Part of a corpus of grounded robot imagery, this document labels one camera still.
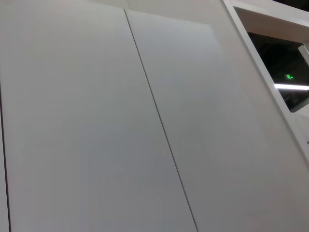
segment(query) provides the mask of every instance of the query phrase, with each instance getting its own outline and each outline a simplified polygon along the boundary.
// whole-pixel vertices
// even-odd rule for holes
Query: white wall panel
[[[192,232],[124,11],[0,0],[12,231]]]
[[[129,2],[127,0],[89,0],[97,3],[103,3],[109,6],[120,7],[123,9],[129,8]]]
[[[306,171],[296,178],[298,157],[283,167],[289,146],[267,134],[285,136],[258,120],[271,112],[256,110],[212,28],[132,11],[128,18],[199,231],[308,231],[306,201],[295,200],[308,171],[299,162]]]
[[[9,231],[8,207],[6,198],[4,156],[2,149],[2,133],[0,133],[0,231]]]
[[[300,131],[305,142],[309,142],[309,117],[300,112],[295,112],[291,114],[293,116],[292,119],[294,121],[294,124],[297,126],[297,129]]]

